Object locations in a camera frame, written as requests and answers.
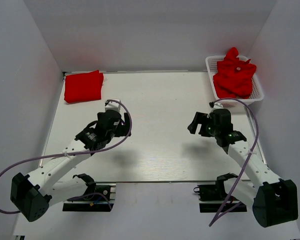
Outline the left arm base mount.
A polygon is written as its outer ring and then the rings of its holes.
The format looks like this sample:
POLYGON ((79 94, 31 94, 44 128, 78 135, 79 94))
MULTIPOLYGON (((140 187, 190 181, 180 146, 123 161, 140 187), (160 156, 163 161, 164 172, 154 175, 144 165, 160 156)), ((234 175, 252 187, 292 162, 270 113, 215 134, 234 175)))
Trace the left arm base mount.
POLYGON ((109 213, 115 203, 115 185, 98 184, 91 176, 76 174, 73 179, 81 179, 86 188, 83 195, 63 203, 63 212, 109 213))

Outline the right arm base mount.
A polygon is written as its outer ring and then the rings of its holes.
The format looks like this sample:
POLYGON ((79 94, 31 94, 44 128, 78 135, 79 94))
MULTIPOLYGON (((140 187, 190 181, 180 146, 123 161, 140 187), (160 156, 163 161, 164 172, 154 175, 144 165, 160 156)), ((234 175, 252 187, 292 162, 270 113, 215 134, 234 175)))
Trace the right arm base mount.
MULTIPOLYGON (((200 213, 216 213, 225 200, 227 193, 225 192, 224 182, 229 179, 237 178, 234 173, 227 173, 217 177, 216 181, 212 183, 204 183, 197 185, 193 192, 198 195, 199 198, 199 211, 200 213)), ((231 196, 221 213, 234 207, 239 200, 231 196)), ((230 211, 231 213, 245 213, 247 207, 243 203, 230 211)))

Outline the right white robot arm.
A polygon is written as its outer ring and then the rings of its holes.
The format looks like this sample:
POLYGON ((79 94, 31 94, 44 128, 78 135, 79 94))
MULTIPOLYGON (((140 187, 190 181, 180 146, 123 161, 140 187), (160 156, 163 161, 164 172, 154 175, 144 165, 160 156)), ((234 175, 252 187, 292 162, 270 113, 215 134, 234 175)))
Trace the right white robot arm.
POLYGON ((202 137, 215 138, 217 145, 235 160, 251 181, 247 184, 234 173, 218 176, 212 201, 235 198, 252 210, 264 228, 298 219, 296 184, 282 179, 252 152, 246 137, 234 130, 228 109, 215 107, 210 113, 196 112, 187 129, 195 134, 197 128, 202 137))

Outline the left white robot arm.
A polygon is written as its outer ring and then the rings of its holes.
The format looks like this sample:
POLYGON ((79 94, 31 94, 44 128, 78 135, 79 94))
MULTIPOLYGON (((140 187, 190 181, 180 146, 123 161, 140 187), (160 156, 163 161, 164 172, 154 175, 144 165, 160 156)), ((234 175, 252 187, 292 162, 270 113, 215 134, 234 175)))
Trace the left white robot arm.
POLYGON ((96 153, 105 152, 113 138, 126 140, 131 135, 132 118, 128 111, 120 114, 113 109, 97 114, 97 120, 89 123, 60 156, 51 157, 48 163, 26 175, 16 174, 12 178, 10 200, 29 221, 42 217, 50 206, 68 199, 95 196, 94 180, 88 175, 77 174, 72 180, 60 179, 78 164, 96 153))

